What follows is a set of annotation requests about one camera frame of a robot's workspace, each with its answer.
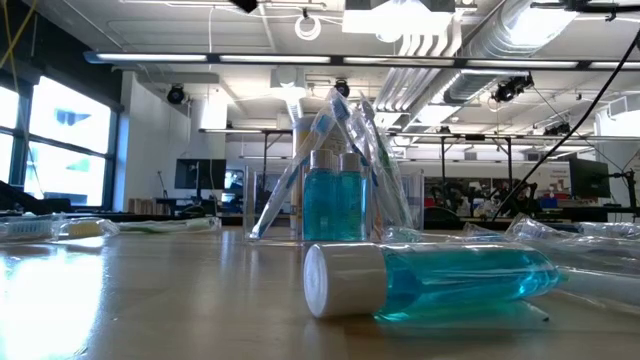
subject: computer monitor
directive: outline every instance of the computer monitor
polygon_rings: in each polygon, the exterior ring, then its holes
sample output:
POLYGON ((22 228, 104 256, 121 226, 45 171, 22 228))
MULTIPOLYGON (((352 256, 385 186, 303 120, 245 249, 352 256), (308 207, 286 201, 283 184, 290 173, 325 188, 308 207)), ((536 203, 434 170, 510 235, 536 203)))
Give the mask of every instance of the computer monitor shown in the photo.
POLYGON ((571 195, 581 198, 611 197, 609 187, 609 166, 598 161, 583 159, 569 160, 571 195))
POLYGON ((176 189, 223 190, 226 160, 178 159, 176 162, 176 189))

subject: white bottle cap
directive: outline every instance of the white bottle cap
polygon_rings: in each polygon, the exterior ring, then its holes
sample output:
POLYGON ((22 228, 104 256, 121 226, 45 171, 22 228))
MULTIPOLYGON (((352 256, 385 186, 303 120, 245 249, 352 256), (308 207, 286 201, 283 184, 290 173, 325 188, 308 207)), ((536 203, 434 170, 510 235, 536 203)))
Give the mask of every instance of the white bottle cap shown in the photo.
POLYGON ((360 172, 360 155, 346 153, 340 155, 340 171, 360 172))
POLYGON ((374 244, 312 246, 304 262, 304 296, 318 318, 378 311, 387 296, 382 252, 374 244))
POLYGON ((311 152, 312 169, 333 169, 333 152, 331 150, 313 150, 311 152))

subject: table surface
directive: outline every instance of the table surface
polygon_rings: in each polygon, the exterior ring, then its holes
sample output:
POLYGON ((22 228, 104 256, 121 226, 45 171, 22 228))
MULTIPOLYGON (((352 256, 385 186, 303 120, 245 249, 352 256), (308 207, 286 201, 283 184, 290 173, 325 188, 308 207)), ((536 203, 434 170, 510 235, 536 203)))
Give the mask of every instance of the table surface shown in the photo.
POLYGON ((498 316, 464 321, 318 321, 302 290, 305 248, 269 244, 246 244, 237 228, 2 247, 0 358, 584 360, 640 353, 637 318, 560 294, 532 300, 539 310, 514 303, 498 316))

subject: silver cap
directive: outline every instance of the silver cap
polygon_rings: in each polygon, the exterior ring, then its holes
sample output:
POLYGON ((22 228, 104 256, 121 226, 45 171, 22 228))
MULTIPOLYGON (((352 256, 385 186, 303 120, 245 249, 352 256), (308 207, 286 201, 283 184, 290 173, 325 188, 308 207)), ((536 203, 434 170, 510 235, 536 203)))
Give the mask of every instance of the silver cap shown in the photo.
POLYGON ((312 169, 333 169, 333 152, 331 150, 313 150, 311 152, 312 169))
POLYGON ((340 171, 360 172, 360 155, 346 153, 340 155, 340 171))

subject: blue liquid bottle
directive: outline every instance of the blue liquid bottle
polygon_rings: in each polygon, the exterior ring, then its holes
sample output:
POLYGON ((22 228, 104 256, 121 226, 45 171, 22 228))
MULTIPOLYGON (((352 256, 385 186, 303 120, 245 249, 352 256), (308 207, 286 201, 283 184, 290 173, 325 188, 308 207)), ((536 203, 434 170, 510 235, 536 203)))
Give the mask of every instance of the blue liquid bottle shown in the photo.
POLYGON ((336 180, 331 150, 311 152, 311 171, 304 180, 302 227, 304 240, 335 239, 336 180))
POLYGON ((336 237, 343 241, 364 240, 363 178, 360 156, 340 155, 337 177, 336 237))
POLYGON ((314 245, 304 264, 305 297, 316 317, 406 318, 445 305, 542 295, 558 279, 544 255, 518 243, 314 245))

